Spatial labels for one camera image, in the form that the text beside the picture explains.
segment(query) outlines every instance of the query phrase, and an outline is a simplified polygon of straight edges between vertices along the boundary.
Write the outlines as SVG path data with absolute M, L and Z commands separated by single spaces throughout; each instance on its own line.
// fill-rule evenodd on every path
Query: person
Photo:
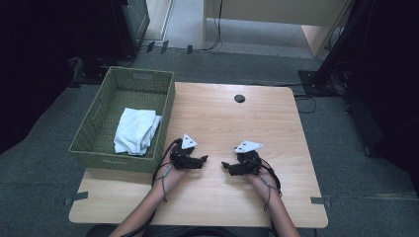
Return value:
M 162 166 L 157 172 L 156 180 L 145 196 L 145 198 L 140 202 L 140 204 L 132 211 L 132 213 L 112 232 L 111 237 L 120 237 L 125 236 L 128 233 L 138 229 L 141 226 L 147 225 L 147 221 L 154 214 L 157 206 L 166 199 L 166 195 L 173 190 L 173 188 L 187 175 L 188 170 L 177 170 L 174 167 L 167 172 L 167 168 L 170 165 L 170 153 L 176 147 L 176 144 L 172 144 L 170 147 L 170 152 L 167 152 L 167 155 L 162 161 Z M 280 236 L 299 236 L 295 226 L 293 225 L 292 220 L 284 206 L 283 201 L 279 192 L 270 192 L 269 189 L 275 189 L 275 181 L 272 176 L 269 175 L 268 171 L 265 168 L 261 169 L 260 175 L 263 175 L 271 185 L 268 187 L 264 181 L 255 175 L 246 175 L 247 180 L 250 184 L 253 185 L 256 192 L 262 196 L 265 202 L 268 204 L 270 209 L 274 229 L 278 232 Z M 153 236 L 153 231 L 148 231 L 149 229 L 158 228 L 154 226 L 148 226 L 144 230 L 135 234 L 134 236 Z M 197 228 L 189 229 L 185 231 L 185 228 L 170 228 L 162 236 L 197 236 L 197 234 L 204 233 L 205 236 L 242 236 L 239 233 L 234 234 L 234 231 L 228 230 L 217 230 L 216 227 L 205 228 L 206 231 L 197 231 Z M 268 230 L 266 230 L 265 236 L 268 237 Z M 245 231 L 247 234 L 252 233 L 249 229 Z M 250 236 L 261 236 L 259 234 L 251 234 Z

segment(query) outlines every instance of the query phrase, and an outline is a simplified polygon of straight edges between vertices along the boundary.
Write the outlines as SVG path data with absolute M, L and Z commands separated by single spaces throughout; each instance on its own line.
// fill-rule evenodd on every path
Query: white triangular marker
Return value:
M 187 133 L 184 135 L 184 139 L 182 141 L 182 149 L 188 149 L 194 146 L 197 146 L 198 143 L 191 138 Z
M 241 142 L 240 145 L 234 149 L 234 151 L 235 153 L 246 153 L 246 152 L 261 148 L 261 147 L 263 147 L 263 144 L 261 143 L 243 140 L 243 142 Z

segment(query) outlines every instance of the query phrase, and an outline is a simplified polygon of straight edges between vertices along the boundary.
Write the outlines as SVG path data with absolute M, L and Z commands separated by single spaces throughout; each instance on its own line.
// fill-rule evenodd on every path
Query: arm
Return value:
M 170 154 L 171 151 L 176 147 L 174 144 L 171 147 L 170 152 L 167 153 L 166 157 L 164 158 L 162 164 L 166 164 L 170 162 Z M 166 171 L 169 164 L 162 166 L 156 176 L 156 179 L 162 177 L 163 173 Z M 170 171 L 167 173 L 167 176 L 164 179 L 160 179 L 156 181 L 145 196 L 145 198 L 141 201 L 141 203 L 132 211 L 132 213 L 121 223 L 117 229 L 111 234 L 111 237 L 115 236 L 123 236 L 128 234 L 129 232 L 139 228 L 142 226 L 150 216 L 153 214 L 154 210 L 160 204 L 160 202 L 164 198 L 163 192 L 163 182 L 164 182 L 164 190 L 166 195 L 179 183 L 179 181 L 185 176 L 187 171 L 185 170 L 176 170 L 175 167 L 172 167 Z M 137 234 L 136 236 L 142 236 L 144 231 Z
M 266 169 L 262 168 L 260 175 L 263 175 L 272 187 L 277 187 L 274 179 Z M 253 185 L 256 192 L 262 196 L 265 202 L 268 202 L 269 200 L 268 208 L 270 209 L 271 217 L 278 234 L 284 237 L 299 236 L 295 226 L 293 225 L 293 221 L 291 220 L 287 209 L 281 200 L 280 194 L 275 189 L 269 188 L 259 176 L 247 175 L 247 179 L 250 184 Z

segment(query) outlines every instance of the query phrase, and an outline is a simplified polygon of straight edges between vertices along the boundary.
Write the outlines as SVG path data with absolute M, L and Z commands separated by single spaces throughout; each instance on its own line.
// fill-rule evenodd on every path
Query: black cable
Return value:
M 216 31 L 217 31 L 216 40 L 215 40 L 215 42 L 213 43 L 213 45 L 210 48 L 204 48 L 204 49 L 201 49 L 201 50 L 203 50 L 203 51 L 213 50 L 221 42 L 221 24 L 220 24 L 220 22 L 221 22 L 221 13 L 222 13 L 222 0 L 219 3 L 218 24 L 215 22 L 215 18 L 213 19 L 213 23 L 214 23 L 215 28 L 216 28 Z
M 140 49 L 148 48 L 148 45 L 142 46 Z M 163 46 L 155 45 L 153 48 L 163 48 Z M 181 47 L 166 47 L 167 49 L 180 49 L 180 50 L 188 50 L 187 48 L 181 48 Z
M 160 167 L 158 167 L 158 168 L 157 168 L 157 170 L 160 170 L 162 167 L 164 167 L 164 166 L 166 166 L 166 165 L 172 165 L 172 162 L 167 162 L 167 163 L 164 163 L 163 165 L 161 165 Z M 154 183 L 156 183 L 156 181 L 161 180 L 161 184 L 162 184 L 162 187 L 163 187 L 163 200 L 164 200 L 164 202 L 167 202 L 166 189 L 164 188 L 164 178 L 165 178 L 165 177 L 166 177 L 166 176 L 165 176 L 165 175 L 163 175 L 163 176 L 161 176 L 161 177 L 159 177 L 159 178 L 155 179 L 155 180 L 153 181 L 153 183 L 151 184 L 151 187 L 153 187 L 153 186 L 154 186 Z
M 259 83 L 259 82 L 252 82 L 250 84 L 247 84 L 249 86 L 272 86 L 272 87 L 290 87 L 290 86 L 311 86 L 311 84 L 308 83 L 289 83 L 289 84 L 273 84 L 273 85 L 268 85 L 268 84 L 263 84 L 263 83 Z
M 335 77 L 334 82 L 336 82 L 341 88 L 343 88 L 344 90 L 347 89 L 347 85 L 341 81 L 340 77 Z
M 265 168 L 268 171 L 268 173 L 271 175 L 271 177 L 274 179 L 275 184 L 277 185 L 276 188 L 273 187 L 273 186 L 271 186 L 269 184 L 269 182 L 267 180 L 265 180 L 266 178 L 264 178 L 263 175 L 259 175 L 259 177 L 264 181 L 264 183 L 265 183 L 265 181 L 268 182 L 268 184 L 265 183 L 265 185 L 269 188 L 268 200 L 265 203 L 265 206 L 263 208 L 264 210 L 267 210 L 268 209 L 268 205 L 269 205 L 269 201 L 271 200 L 271 189 L 277 191 L 279 193 L 280 197 L 283 196 L 283 193 L 281 192 L 281 182 L 280 182 L 280 179 L 278 179 L 278 176 L 275 174 L 274 169 L 272 169 L 271 165 L 266 160 L 264 160 L 262 158 L 260 158 L 260 159 L 261 159 L 261 161 L 265 161 L 265 163 L 268 164 L 269 167 L 266 167 L 265 165 L 263 165 L 262 162 L 261 163 L 258 163 L 256 161 L 249 160 L 249 159 L 245 159 L 244 161 L 250 162 L 250 163 L 253 163 L 253 164 L 256 164 L 258 166 L 261 166 L 261 167 Z
M 170 148 L 173 146 L 173 144 L 179 143 L 180 140 L 182 140 L 182 139 L 181 138 L 178 138 L 178 139 L 172 141 L 172 143 L 170 143 L 169 147 L 164 152 L 163 156 L 161 157 L 161 159 L 159 161 L 159 164 L 157 165 L 158 168 L 154 171 L 154 174 L 153 174 L 153 177 L 152 177 L 152 181 L 151 181 L 151 187 L 153 187 L 153 185 L 155 183 L 155 178 L 156 178 L 157 173 L 160 170 L 160 168 L 163 167 L 163 166 L 165 166 L 165 165 L 167 165 L 167 164 L 172 163 L 172 162 L 167 162 L 167 163 L 165 163 L 165 164 L 162 165 L 164 158 L 166 157 L 166 155 L 170 151 Z M 163 193 L 164 193 L 164 199 L 166 199 L 166 192 L 164 190 L 164 183 L 163 183 Z M 137 229 L 129 232 L 128 234 L 123 235 L 122 237 L 131 237 L 131 236 L 134 236 L 134 235 L 140 233 L 141 231 L 143 231 L 145 228 L 147 228 L 147 226 L 150 225 L 151 221 L 153 220 L 155 212 L 156 211 L 154 210 L 153 214 L 150 216 L 150 218 L 148 218 L 147 222 L 145 222 L 143 225 L 141 225 Z
M 140 50 L 142 50 L 142 49 L 145 49 L 145 48 L 148 48 L 148 45 L 143 45 L 143 46 L 141 46 L 141 47 L 138 49 L 138 51 L 140 51 Z
M 298 112 L 299 112 L 299 113 L 301 113 L 301 114 L 312 114 L 312 113 L 314 113 L 314 112 L 315 112 L 315 110 L 317 109 L 317 103 L 316 103 L 316 101 L 314 100 L 314 98 L 312 98 L 312 97 L 295 98 L 295 100 L 296 100 L 296 101 L 307 101 L 307 100 L 312 100 L 312 101 L 313 101 L 313 103 L 314 103 L 314 108 L 313 108 L 311 111 L 306 111 L 306 112 L 304 112 L 304 111 L 298 111 Z
M 143 225 L 141 225 L 141 227 L 139 227 L 139 228 L 137 228 L 135 230 L 132 230 L 128 234 L 122 235 L 121 237 L 132 237 L 132 236 L 137 235 L 141 231 L 143 231 L 145 228 L 147 228 L 148 225 L 150 225 L 151 221 L 154 218 L 154 214 L 155 213 L 156 213 L 156 211 L 154 210 L 153 213 L 151 214 L 150 218 L 148 218 L 147 222 L 145 222 Z
M 128 64 L 130 64 L 132 62 L 132 60 L 133 60 L 133 56 L 130 57 L 129 62 L 127 62 L 127 63 L 125 63 L 123 65 L 114 65 L 114 66 L 126 67 Z M 110 67 L 113 67 L 113 66 L 104 66 L 104 65 L 101 65 L 100 67 L 102 67 L 102 68 L 110 68 Z
M 278 234 L 278 230 L 275 228 L 274 220 L 271 217 L 271 227 L 272 227 L 272 233 L 274 234 L 274 237 L 280 237 Z
M 332 35 L 330 35 L 330 37 L 329 37 L 329 46 L 328 47 L 325 47 L 327 50 L 332 50 L 332 48 L 333 48 L 333 46 L 332 46 L 332 38 L 333 38 L 333 36 L 335 35 L 335 33 L 336 33 L 336 30 L 337 29 L 335 29 L 335 31 L 332 33 Z

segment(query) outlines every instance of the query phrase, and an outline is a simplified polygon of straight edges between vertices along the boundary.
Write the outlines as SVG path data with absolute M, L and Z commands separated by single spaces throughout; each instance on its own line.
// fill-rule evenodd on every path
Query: gray carpet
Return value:
M 177 81 L 299 83 L 299 69 L 320 60 L 158 48 L 142 51 L 129 67 L 174 71 Z M 0 236 L 84 236 L 90 224 L 68 220 L 65 198 L 76 194 L 84 168 L 67 152 L 99 86 L 66 89 L 30 135 L 0 156 Z M 318 184 L 330 201 L 329 225 L 318 236 L 419 236 L 419 201 L 408 174 L 367 157 L 342 98 L 315 98 L 314 113 L 300 114 Z M 298 109 L 314 109 L 312 100 Z M 312 229 L 298 229 L 314 236 Z

